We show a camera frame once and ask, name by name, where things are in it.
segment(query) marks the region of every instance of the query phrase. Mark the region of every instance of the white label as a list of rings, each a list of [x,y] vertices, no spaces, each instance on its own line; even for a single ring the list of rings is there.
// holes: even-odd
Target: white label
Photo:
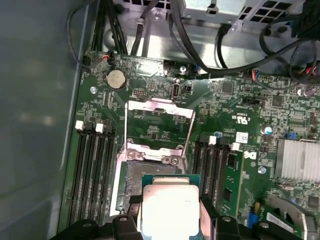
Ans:
[[[289,231],[290,233],[294,233],[294,229],[292,227],[290,227],[288,224],[285,224],[283,221],[281,221],[279,218],[275,217],[269,212],[267,212],[266,214],[266,220],[274,224],[277,224],[279,227]]]
[[[248,152],[248,151],[245,151],[243,153],[243,157],[245,159],[252,159],[252,160],[256,160],[257,159],[257,153],[255,151],[252,151],[252,152]]]
[[[246,116],[232,116],[232,119],[235,119],[238,124],[242,125],[248,125],[248,122],[251,120],[250,117]]]
[[[247,144],[249,139],[249,133],[247,132],[236,132],[235,142],[240,144]]]

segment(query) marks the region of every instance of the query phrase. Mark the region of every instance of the heatsink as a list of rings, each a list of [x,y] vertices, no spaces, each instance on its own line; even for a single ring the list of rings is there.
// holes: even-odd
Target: heatsink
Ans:
[[[275,177],[320,183],[320,144],[280,139]]]

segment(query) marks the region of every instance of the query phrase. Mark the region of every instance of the green circuit board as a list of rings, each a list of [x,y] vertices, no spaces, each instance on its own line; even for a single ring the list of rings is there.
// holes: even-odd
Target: green circuit board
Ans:
[[[103,54],[89,51],[86,55],[94,61]],[[181,66],[186,68],[183,73],[180,71]],[[106,77],[112,70],[121,70],[126,76],[125,85],[121,89],[114,90],[107,83]],[[263,73],[260,74],[259,80],[277,88],[291,84],[288,78]],[[178,94],[173,96],[174,87],[177,85]],[[240,144],[238,150],[230,152],[234,155],[234,163],[226,167],[221,180],[223,190],[218,203],[221,214],[235,216],[246,225],[250,209],[257,199],[277,195],[296,201],[298,205],[313,212],[319,222],[319,205],[308,205],[308,198],[313,196],[319,200],[320,184],[292,182],[293,186],[298,187],[288,190],[281,187],[281,179],[274,177],[274,170],[278,139],[286,138],[288,133],[294,132],[297,140],[319,140],[318,122],[315,118],[320,114],[320,94],[306,97],[297,94],[297,90],[270,91],[255,84],[250,74],[240,73],[238,76],[211,79],[210,75],[195,74],[195,66],[190,64],[117,54],[114,57],[114,65],[103,61],[91,71],[84,71],[79,86],[74,124],[76,121],[103,123],[108,125],[112,132],[112,142],[104,143],[109,144],[109,153],[101,150],[101,155],[108,154],[109,163],[104,168],[107,169],[105,180],[96,174],[95,182],[94,169],[98,163],[93,161],[88,164],[88,184],[84,184],[82,175],[78,184],[84,187],[77,188],[81,191],[85,189],[87,193],[79,193],[78,205],[74,206],[75,209],[78,208],[75,211],[79,212],[79,202],[85,199],[86,203],[82,206],[89,209],[93,193],[99,195],[102,191],[102,181],[105,181],[105,191],[101,195],[104,197],[104,207],[101,210],[98,200],[95,200],[96,210],[84,210],[79,213],[81,217],[92,218],[100,224],[108,218],[117,153],[124,146],[125,104],[128,101],[146,102],[152,98],[171,100],[179,108],[195,111],[186,150],[188,174],[193,172],[195,149],[201,136],[222,136],[227,145]],[[191,124],[190,119],[166,114],[161,109],[153,112],[133,110],[129,111],[127,116],[127,138],[135,144],[150,146],[151,149],[175,149],[185,144]],[[264,132],[266,127],[272,128],[272,134]],[[77,219],[73,216],[71,207],[75,201],[74,196],[77,195],[77,190],[73,190],[73,187],[77,180],[75,175],[80,141],[79,132],[73,129],[59,231]],[[88,144],[83,141],[83,146],[88,148]],[[92,146],[96,151],[99,149],[99,142],[93,142]],[[90,154],[95,156],[97,153],[88,153],[88,158]],[[264,173],[258,171],[261,166],[265,168]],[[120,211],[125,199],[123,191],[128,168],[127,165],[121,168],[120,185],[123,187],[119,188],[118,199],[122,200],[119,200],[121,204],[117,205]],[[179,173],[174,169],[162,170],[164,174],[166,171]],[[86,169],[82,166],[79,176],[84,171]]]

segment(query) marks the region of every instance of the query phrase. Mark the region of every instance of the ram slot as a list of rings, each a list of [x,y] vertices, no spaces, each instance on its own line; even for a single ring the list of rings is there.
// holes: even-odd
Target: ram slot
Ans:
[[[210,148],[210,183],[208,193],[211,199],[215,197],[217,176],[219,174],[220,160],[219,160],[220,149],[218,145],[213,145]]]
[[[201,143],[199,141],[195,142],[195,148],[194,148],[194,156],[193,156],[193,164],[192,164],[192,174],[200,174],[200,153],[201,153]]]
[[[101,194],[100,194],[100,204],[98,209],[97,221],[100,225],[105,223],[105,215],[107,214],[106,206],[107,206],[107,197],[109,194],[109,178],[110,171],[112,166],[112,157],[113,157],[113,149],[114,149],[114,135],[111,134],[107,138],[106,148],[104,151],[103,162],[104,165],[101,168],[101,176],[103,176],[102,185],[101,185]]]
[[[230,153],[230,148],[227,145],[224,145],[222,147],[222,150],[220,150],[220,165],[219,165],[219,173],[216,180],[216,190],[214,195],[214,204],[215,206],[218,206],[220,200],[221,200],[221,194],[224,191],[224,179],[226,174],[226,166],[228,161],[228,155]]]
[[[87,141],[87,133],[81,132],[79,134],[79,142],[75,159],[75,171],[73,176],[72,190],[71,190],[71,201],[68,213],[68,226],[74,223],[76,219],[76,208],[78,201],[78,190],[80,186],[80,176],[82,169],[82,160],[85,153],[85,146]]]
[[[88,218],[91,220],[96,220],[97,214],[96,214],[96,208],[97,204],[97,196],[98,192],[100,191],[100,171],[101,171],[101,166],[102,166],[102,161],[103,161],[103,154],[104,154],[104,146],[105,146],[105,141],[106,137],[101,135],[98,136],[98,143],[97,143],[97,148],[96,148],[96,155],[95,155],[95,161],[94,161],[94,166],[93,166],[93,176],[92,176],[92,191],[91,191],[91,205],[88,213]]]
[[[210,180],[210,148],[208,143],[203,143],[200,154],[202,163],[200,191],[202,195],[206,194],[208,180]]]
[[[88,186],[90,182],[90,172],[91,172],[91,166],[92,161],[95,154],[95,142],[96,142],[96,135],[90,134],[88,138],[88,144],[85,148],[85,155],[83,157],[83,168],[82,172],[83,175],[81,177],[81,197],[80,197],[80,205],[79,205],[79,218],[80,219],[86,219],[86,199],[88,198]]]
[[[81,219],[91,219],[89,216],[89,211],[91,209],[91,192],[93,188],[93,179],[94,179],[94,166],[97,161],[98,155],[98,143],[100,137],[94,136],[92,141],[93,144],[91,147],[91,152],[89,153],[88,162],[87,162],[87,169],[86,169],[86,176],[84,181],[84,190],[83,190],[83,200],[82,200],[82,213]]]

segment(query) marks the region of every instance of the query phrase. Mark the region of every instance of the motherboard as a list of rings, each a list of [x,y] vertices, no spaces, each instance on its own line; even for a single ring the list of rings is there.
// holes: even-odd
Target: motherboard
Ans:
[[[89,61],[103,55],[86,53]],[[320,93],[268,90],[250,72],[199,72],[120,54],[83,71],[59,231],[126,213],[144,174],[196,174],[222,215],[247,227],[267,219],[303,239],[319,234]],[[293,84],[263,73],[259,81]]]

